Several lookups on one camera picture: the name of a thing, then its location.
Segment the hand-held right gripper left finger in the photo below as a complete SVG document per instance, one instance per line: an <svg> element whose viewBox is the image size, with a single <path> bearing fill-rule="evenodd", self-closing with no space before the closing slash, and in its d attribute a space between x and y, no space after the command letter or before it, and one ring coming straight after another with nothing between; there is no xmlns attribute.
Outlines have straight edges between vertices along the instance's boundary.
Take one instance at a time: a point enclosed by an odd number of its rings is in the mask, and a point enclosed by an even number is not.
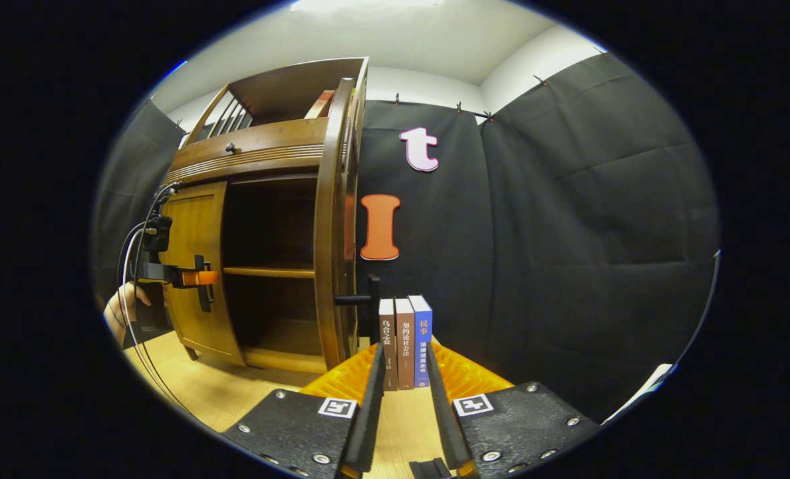
<svg viewBox="0 0 790 479"><path fill-rule="evenodd" d="M361 478L370 471L385 361L371 345L300 392L273 389L222 436L292 478Z"/></svg>

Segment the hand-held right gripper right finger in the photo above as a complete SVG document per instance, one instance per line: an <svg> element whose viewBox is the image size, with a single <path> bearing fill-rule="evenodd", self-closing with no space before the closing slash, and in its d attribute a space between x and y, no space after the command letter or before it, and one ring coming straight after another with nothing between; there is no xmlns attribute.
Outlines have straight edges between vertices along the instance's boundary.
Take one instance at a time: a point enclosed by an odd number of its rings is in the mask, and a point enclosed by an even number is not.
<svg viewBox="0 0 790 479"><path fill-rule="evenodd" d="M428 348L446 464L459 478L523 478L590 440L600 425L547 385L514 385L439 343Z"/></svg>

